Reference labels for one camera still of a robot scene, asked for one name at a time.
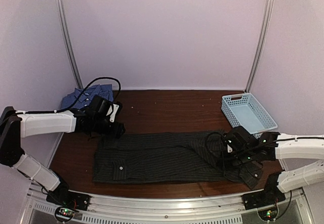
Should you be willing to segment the aluminium corner post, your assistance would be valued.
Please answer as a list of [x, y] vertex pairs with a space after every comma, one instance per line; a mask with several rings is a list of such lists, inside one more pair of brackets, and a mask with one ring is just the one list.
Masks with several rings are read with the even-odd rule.
[[247, 85], [245, 88], [245, 93], [249, 93], [251, 91], [251, 88], [252, 88], [256, 73], [257, 73], [257, 69], [258, 69], [258, 66], [259, 66], [259, 63], [261, 60], [263, 48], [264, 48], [265, 41], [266, 41], [267, 31], [268, 31], [271, 16], [272, 16], [273, 6], [274, 6], [274, 0], [265, 0], [265, 7], [264, 7], [264, 13], [263, 13], [263, 19], [262, 19], [262, 23], [261, 23], [259, 39], [258, 39], [258, 43], [257, 43], [257, 47], [256, 47], [254, 59], [253, 59], [252, 68], [251, 68], [248, 82], [247, 82]]
[[64, 1], [63, 0], [56, 0], [57, 8], [58, 8], [58, 16], [59, 22], [62, 30], [63, 35], [63, 42], [65, 45], [65, 49], [67, 52], [68, 60], [70, 63], [71, 71], [75, 80], [75, 83], [78, 88], [83, 88], [82, 79], [79, 73], [79, 69], [75, 60], [75, 55], [72, 47], [72, 42], [69, 34], [67, 18], [64, 9]]

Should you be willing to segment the left aluminium corner post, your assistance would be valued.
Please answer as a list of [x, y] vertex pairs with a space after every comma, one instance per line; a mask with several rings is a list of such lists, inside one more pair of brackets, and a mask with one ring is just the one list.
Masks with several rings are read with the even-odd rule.
[[68, 60], [70, 63], [71, 71], [75, 80], [75, 83], [78, 88], [83, 88], [82, 79], [79, 73], [79, 69], [75, 60], [75, 55], [72, 47], [72, 42], [69, 34], [67, 18], [64, 9], [64, 1], [63, 0], [56, 0], [57, 8], [58, 8], [58, 16], [59, 22], [62, 30], [63, 35], [63, 42], [65, 45], [65, 49], [67, 52]]

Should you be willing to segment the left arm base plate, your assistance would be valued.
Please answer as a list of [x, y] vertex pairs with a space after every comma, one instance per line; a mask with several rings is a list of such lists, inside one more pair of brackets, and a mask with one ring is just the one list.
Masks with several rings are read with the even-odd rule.
[[87, 194], [68, 191], [67, 200], [61, 200], [53, 192], [49, 192], [46, 201], [58, 205], [54, 210], [54, 218], [60, 222], [71, 221], [80, 211], [87, 211], [90, 196]]

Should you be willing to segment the light blue perforated plastic basket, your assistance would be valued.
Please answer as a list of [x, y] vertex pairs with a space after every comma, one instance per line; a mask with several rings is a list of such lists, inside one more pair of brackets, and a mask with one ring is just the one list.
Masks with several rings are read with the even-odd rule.
[[256, 137], [277, 129], [276, 122], [251, 93], [223, 96], [221, 110], [232, 127], [242, 126]]

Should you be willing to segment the blue checked shirt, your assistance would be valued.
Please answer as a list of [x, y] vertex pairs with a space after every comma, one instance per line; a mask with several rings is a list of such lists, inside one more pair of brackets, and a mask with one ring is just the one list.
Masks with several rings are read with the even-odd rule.
[[82, 89], [75, 88], [74, 92], [68, 94], [62, 99], [61, 109], [67, 108], [72, 103], [77, 102], [72, 106], [72, 108], [81, 109], [90, 104], [93, 97], [98, 95], [106, 100], [113, 101], [113, 91], [111, 84], [96, 84], [87, 88], [84, 92]]

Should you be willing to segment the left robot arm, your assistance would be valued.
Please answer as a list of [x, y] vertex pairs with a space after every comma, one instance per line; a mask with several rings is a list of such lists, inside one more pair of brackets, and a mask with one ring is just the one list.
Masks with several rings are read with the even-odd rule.
[[125, 133], [115, 118], [122, 103], [94, 96], [89, 105], [54, 111], [16, 111], [8, 106], [1, 115], [1, 164], [12, 167], [41, 185], [48, 196], [67, 206], [73, 201], [68, 184], [58, 174], [27, 154], [21, 139], [50, 133], [98, 133], [120, 138]]

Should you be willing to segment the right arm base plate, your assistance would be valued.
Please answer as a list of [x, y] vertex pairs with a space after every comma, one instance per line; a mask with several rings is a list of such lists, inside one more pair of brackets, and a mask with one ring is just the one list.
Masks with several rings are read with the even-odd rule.
[[266, 222], [275, 221], [279, 217], [278, 204], [285, 199], [285, 194], [281, 192], [265, 190], [242, 196], [245, 210], [256, 209], [258, 217]]

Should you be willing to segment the right aluminium corner post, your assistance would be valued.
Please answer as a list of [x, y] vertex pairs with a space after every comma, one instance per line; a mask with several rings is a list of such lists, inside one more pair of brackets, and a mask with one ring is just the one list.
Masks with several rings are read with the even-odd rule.
[[264, 13], [263, 13], [263, 19], [262, 19], [262, 23], [261, 23], [259, 39], [258, 39], [258, 43], [257, 43], [257, 47], [256, 47], [254, 59], [253, 59], [252, 68], [251, 68], [248, 82], [247, 82], [247, 85], [245, 88], [245, 93], [249, 93], [251, 91], [251, 88], [252, 88], [256, 73], [257, 73], [257, 69], [258, 69], [258, 66], [259, 66], [259, 63], [261, 60], [263, 48], [264, 48], [265, 41], [266, 41], [267, 31], [268, 31], [271, 16], [272, 16], [273, 6], [274, 6], [274, 0], [265, 0], [265, 7], [264, 7]]

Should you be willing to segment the aluminium front rail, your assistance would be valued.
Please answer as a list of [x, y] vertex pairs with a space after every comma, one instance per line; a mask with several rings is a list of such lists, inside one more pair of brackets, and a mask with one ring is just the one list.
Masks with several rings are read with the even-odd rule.
[[[292, 192], [285, 213], [289, 193], [286, 194], [287, 200], [274, 206], [279, 208], [278, 216], [284, 214], [273, 222], [264, 221], [259, 216], [261, 211], [271, 208], [271, 205], [247, 210], [242, 201], [243, 194], [176, 199], [88, 194], [88, 209], [79, 210], [67, 223], [315, 223], [302, 189]], [[58, 206], [46, 201], [39, 185], [31, 184], [18, 223], [60, 223], [54, 217]]]

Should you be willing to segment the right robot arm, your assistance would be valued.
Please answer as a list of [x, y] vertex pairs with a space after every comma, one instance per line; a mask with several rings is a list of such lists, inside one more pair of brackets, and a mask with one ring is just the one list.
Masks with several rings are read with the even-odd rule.
[[295, 170], [270, 174], [261, 191], [244, 194], [245, 209], [260, 208], [286, 199], [286, 193], [323, 182], [323, 136], [294, 136], [266, 131], [256, 138], [244, 127], [237, 126], [221, 137], [225, 145], [223, 163], [242, 166], [250, 162], [292, 158], [314, 159], [315, 162]]

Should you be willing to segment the black pinstriped long sleeve shirt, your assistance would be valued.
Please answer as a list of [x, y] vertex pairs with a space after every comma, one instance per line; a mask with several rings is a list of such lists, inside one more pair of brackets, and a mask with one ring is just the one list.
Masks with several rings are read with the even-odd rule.
[[95, 183], [150, 184], [194, 183], [229, 180], [253, 190], [263, 175], [257, 162], [238, 167], [217, 165], [221, 153], [220, 133], [163, 132], [105, 136], [94, 155]]

